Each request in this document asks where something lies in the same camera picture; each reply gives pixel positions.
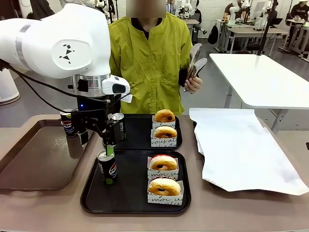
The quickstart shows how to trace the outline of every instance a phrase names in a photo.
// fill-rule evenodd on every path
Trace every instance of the white paper box with text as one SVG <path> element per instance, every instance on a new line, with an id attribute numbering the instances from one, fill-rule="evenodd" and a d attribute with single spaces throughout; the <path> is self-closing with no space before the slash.
<path id="1" fill-rule="evenodd" d="M 161 196 L 150 193 L 147 190 L 147 202 L 148 203 L 155 203 L 155 204 L 172 204 L 172 205 L 182 205 L 183 204 L 183 181 L 177 181 L 180 185 L 180 195 L 178 196 Z"/>
<path id="2" fill-rule="evenodd" d="M 175 121 L 173 121 L 173 122 L 155 122 L 154 116 L 153 116 L 153 130 L 155 130 L 158 127 L 161 127 L 161 126 L 169 126 L 169 127 L 173 127 L 175 129 L 175 127 L 176 127 L 175 125 L 176 125 Z"/>
<path id="3" fill-rule="evenodd" d="M 160 139 L 154 137 L 154 130 L 151 130 L 151 147 L 176 147 L 177 136 L 174 138 Z"/>
<path id="4" fill-rule="evenodd" d="M 147 163 L 147 174 L 148 174 L 148 179 L 153 179 L 155 177 L 158 176 L 168 176 L 168 177 L 172 177 L 175 180 L 178 179 L 178 159 L 175 158 L 176 162 L 177 162 L 177 169 L 176 170 L 167 170 L 167 171 L 162 171 L 162 170 L 155 170 L 155 169 L 151 169 L 150 168 L 150 160 L 151 157 L 148 157 L 148 163 Z"/>

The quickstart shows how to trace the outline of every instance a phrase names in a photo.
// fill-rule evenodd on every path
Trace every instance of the can top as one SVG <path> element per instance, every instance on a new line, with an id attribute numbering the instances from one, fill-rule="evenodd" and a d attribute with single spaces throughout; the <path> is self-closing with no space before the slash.
<path id="1" fill-rule="evenodd" d="M 109 161 L 112 158 L 114 158 L 114 156 L 107 156 L 106 151 L 100 151 L 98 153 L 98 160 L 100 160 L 100 161 Z"/>
<path id="2" fill-rule="evenodd" d="M 112 120 L 115 120 L 115 121 L 118 121 L 118 120 L 123 119 L 124 117 L 125 117 L 124 114 L 122 114 L 122 113 L 116 113 L 116 114 L 113 114 L 113 115 L 112 115 L 111 119 L 112 119 Z"/>
<path id="3" fill-rule="evenodd" d="M 67 112 L 70 111 L 70 112 L 71 112 L 71 111 L 73 111 L 73 110 L 72 110 L 72 109 L 64 109 L 63 111 L 67 111 Z M 70 115 L 71 113 L 60 112 L 60 114 L 61 114 L 61 115 L 66 115 L 66 116 L 67 116 L 67 115 Z"/>

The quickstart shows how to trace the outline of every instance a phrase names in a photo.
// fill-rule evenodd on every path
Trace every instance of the hand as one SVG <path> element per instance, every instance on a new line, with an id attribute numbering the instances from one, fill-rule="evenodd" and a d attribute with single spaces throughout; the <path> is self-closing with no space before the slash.
<path id="1" fill-rule="evenodd" d="M 185 81 L 184 88 L 186 91 L 192 94 L 198 91 L 202 84 L 203 84 L 202 79 L 198 77 L 193 77 Z"/>

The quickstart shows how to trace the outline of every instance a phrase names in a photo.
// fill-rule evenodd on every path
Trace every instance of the donut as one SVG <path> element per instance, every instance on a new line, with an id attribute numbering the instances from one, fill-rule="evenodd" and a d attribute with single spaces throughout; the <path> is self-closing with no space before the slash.
<path id="1" fill-rule="evenodd" d="M 161 126 L 155 129 L 154 137 L 160 139 L 174 138 L 177 136 L 177 131 L 169 126 Z"/>
<path id="2" fill-rule="evenodd" d="M 148 191 L 156 195 L 178 196 L 181 188 L 180 185 L 172 178 L 162 176 L 155 178 L 150 182 Z"/>
<path id="3" fill-rule="evenodd" d="M 155 122 L 173 122 L 175 121 L 175 115 L 170 110 L 159 110 L 154 115 Z"/>
<path id="4" fill-rule="evenodd" d="M 152 157 L 150 160 L 149 166 L 151 169 L 154 170 L 176 170 L 177 169 L 177 162 L 176 160 L 168 155 L 156 155 Z"/>

